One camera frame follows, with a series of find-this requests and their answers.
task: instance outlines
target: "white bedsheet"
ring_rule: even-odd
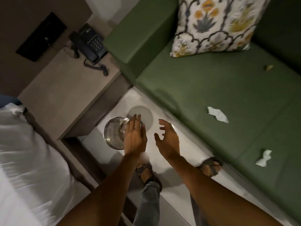
[[[0,225],[55,225],[89,190],[21,111],[0,109]]]

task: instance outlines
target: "floor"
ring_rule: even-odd
[[[161,136],[161,133],[163,133],[159,130],[158,119],[165,119],[172,123],[179,136],[181,155],[192,165],[199,165],[204,159],[211,157],[212,153],[189,130],[173,119],[168,112],[160,109],[137,88],[130,89],[88,136],[79,139],[100,162],[103,171],[110,174],[119,164],[124,152],[113,150],[105,143],[103,140],[104,127],[112,117],[129,117],[135,113],[141,114],[141,121],[146,125],[148,137],[146,155],[149,157],[153,170],[163,185],[160,198],[160,225],[195,226],[189,191],[156,147],[153,134],[157,132]],[[271,201],[243,180],[230,166],[225,165],[224,170],[213,179],[268,212],[283,225],[291,225]],[[142,189],[142,182],[134,174],[128,197],[137,206],[139,205]]]

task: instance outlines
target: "floral patterned pillow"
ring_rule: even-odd
[[[172,57],[242,51],[270,0],[179,0]]]

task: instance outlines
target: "telephone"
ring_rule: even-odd
[[[93,65],[108,53],[102,44],[103,38],[87,23],[69,38]]]

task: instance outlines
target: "jeans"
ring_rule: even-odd
[[[158,226],[160,220],[160,186],[156,182],[149,182],[141,194],[141,203],[138,206],[133,226]],[[208,223],[195,200],[190,196],[197,226],[208,226]]]

